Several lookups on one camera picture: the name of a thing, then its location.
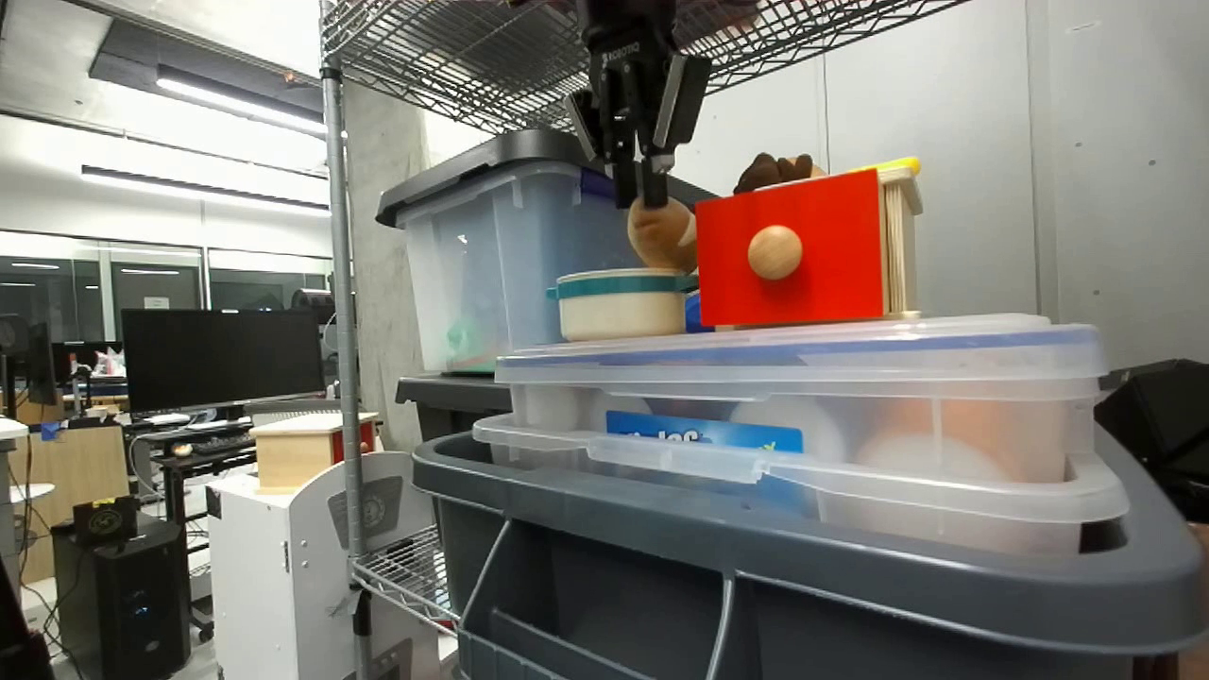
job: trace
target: small bowl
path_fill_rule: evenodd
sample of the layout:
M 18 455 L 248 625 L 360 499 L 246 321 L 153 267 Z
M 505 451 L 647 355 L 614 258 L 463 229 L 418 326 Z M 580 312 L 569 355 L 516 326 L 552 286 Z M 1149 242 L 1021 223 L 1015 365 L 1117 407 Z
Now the small bowl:
M 555 280 L 565 344 L 685 333 L 685 276 L 662 267 L 591 267 Z

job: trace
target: cardboard box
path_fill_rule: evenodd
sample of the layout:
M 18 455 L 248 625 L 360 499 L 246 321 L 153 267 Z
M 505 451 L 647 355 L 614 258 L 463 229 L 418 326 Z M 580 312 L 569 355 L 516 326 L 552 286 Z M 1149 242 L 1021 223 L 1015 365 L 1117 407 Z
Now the cardboard box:
M 260 490 L 297 490 L 343 461 L 338 411 L 306 411 L 253 432 Z M 381 451 L 377 417 L 360 417 L 360 455 Z

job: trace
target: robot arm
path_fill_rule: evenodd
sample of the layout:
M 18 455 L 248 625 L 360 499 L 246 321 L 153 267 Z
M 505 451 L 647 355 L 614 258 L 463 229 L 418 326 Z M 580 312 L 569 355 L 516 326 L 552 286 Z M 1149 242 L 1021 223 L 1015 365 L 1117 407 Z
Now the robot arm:
M 576 0 L 589 92 L 569 93 L 580 147 L 608 166 L 614 205 L 668 205 L 676 145 L 705 100 L 710 61 L 671 38 L 676 0 Z

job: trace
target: gray plastic bin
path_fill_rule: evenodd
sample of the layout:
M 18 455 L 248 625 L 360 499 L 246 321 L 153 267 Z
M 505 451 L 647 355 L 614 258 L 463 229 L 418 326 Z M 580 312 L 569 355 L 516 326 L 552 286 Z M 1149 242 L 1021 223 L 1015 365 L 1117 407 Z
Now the gray plastic bin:
M 415 455 L 476 680 L 1125 680 L 1203 630 L 1200 550 L 1098 435 L 1130 514 L 1071 558 L 1011 558 L 787 518 L 750 490 Z

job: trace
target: ceiling light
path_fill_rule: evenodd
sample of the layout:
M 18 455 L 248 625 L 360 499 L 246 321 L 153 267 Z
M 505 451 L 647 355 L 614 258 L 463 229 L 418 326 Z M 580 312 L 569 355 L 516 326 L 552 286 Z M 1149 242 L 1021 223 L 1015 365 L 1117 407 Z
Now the ceiling light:
M 188 79 L 188 77 L 177 77 L 177 72 L 167 72 L 167 68 L 157 68 L 153 88 L 170 92 L 177 100 L 188 100 L 188 103 L 205 103 L 205 105 L 214 105 L 214 110 L 230 110 L 230 112 L 241 112 L 241 118 L 267 122 L 267 126 L 297 130 L 297 134 L 309 134 L 309 137 L 326 137 L 329 134 L 326 122 L 313 122 L 313 118 L 303 118 L 303 112 L 292 112 L 292 110 L 279 110 L 279 105 L 267 105 L 267 103 L 253 103 L 253 93 L 233 93 L 233 92 L 224 92 L 214 83 L 199 83 L 199 79 Z
M 333 261 L 322 261 L 322 258 L 233 254 L 233 251 L 212 251 L 212 267 L 224 267 L 224 272 L 333 276 Z
M 25 272 L 61 272 L 61 266 L 54 266 L 54 261 L 16 261 L 10 267 L 25 267 Z
M 294 200 L 294 197 L 270 197 L 270 194 L 246 194 L 230 185 L 205 185 L 205 180 L 185 180 L 185 176 L 157 176 L 157 174 L 133 174 L 117 166 L 79 166 L 81 176 L 95 180 L 117 180 L 117 185 L 136 185 L 136 188 L 153 188 L 153 194 L 172 194 L 172 197 L 224 197 L 224 200 L 248 200 L 248 205 L 270 205 L 270 208 L 303 208 L 303 212 L 329 212 L 329 205 L 318 200 Z
M 136 276 L 136 280 L 177 280 L 182 272 L 172 267 L 117 267 L 120 276 Z

